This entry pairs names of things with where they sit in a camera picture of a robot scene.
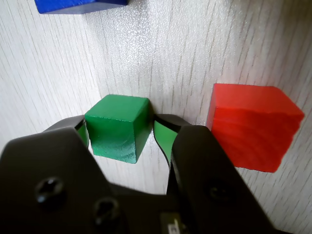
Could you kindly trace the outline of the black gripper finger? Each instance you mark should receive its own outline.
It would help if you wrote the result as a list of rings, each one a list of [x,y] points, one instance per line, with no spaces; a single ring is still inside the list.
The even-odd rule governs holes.
[[[109,182],[85,144],[83,116],[10,141],[0,157],[3,234],[126,234]]]
[[[274,234],[276,229],[211,131],[171,114],[154,121],[172,130],[172,177],[192,234]]]

